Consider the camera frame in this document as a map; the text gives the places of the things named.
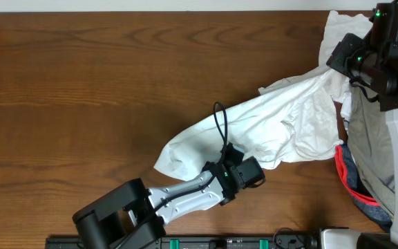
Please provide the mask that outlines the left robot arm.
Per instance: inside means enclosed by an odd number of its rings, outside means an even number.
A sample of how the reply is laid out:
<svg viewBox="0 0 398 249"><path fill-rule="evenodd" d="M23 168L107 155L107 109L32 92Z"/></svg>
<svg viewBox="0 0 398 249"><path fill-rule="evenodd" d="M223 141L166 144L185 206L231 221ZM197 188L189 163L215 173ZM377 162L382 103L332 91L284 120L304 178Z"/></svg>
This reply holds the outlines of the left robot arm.
<svg viewBox="0 0 398 249"><path fill-rule="evenodd" d="M265 174L254 157L222 165L207 163L190 181L146 188L133 179L74 213L72 220L85 248L145 248L165 236L172 220L216 205L239 191L256 188Z"/></svg>

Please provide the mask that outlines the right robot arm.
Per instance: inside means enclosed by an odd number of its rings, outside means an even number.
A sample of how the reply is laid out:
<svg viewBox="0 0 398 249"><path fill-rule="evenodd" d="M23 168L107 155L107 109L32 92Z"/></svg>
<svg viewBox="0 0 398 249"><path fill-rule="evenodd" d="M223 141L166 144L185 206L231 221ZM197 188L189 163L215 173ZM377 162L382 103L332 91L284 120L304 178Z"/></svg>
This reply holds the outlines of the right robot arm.
<svg viewBox="0 0 398 249"><path fill-rule="evenodd" d="M376 93L370 101L380 103L392 143L395 213L390 234L363 233L357 245L398 248L398 1L377 4L370 21L365 37L346 34L326 64L348 77L351 85Z"/></svg>

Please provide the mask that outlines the white t-shirt with black tag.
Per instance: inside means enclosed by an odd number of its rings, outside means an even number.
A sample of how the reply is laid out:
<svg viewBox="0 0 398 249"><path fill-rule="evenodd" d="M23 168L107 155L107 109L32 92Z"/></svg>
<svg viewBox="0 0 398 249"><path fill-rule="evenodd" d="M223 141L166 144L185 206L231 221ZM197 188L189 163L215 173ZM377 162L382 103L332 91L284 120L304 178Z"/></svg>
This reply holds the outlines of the white t-shirt with black tag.
<svg viewBox="0 0 398 249"><path fill-rule="evenodd" d="M154 168L189 181L220 158L220 132L264 169L281 162L327 160L342 144L336 102L351 103L348 79L327 66L261 88L254 99L219 111L185 129L162 149Z"/></svg>

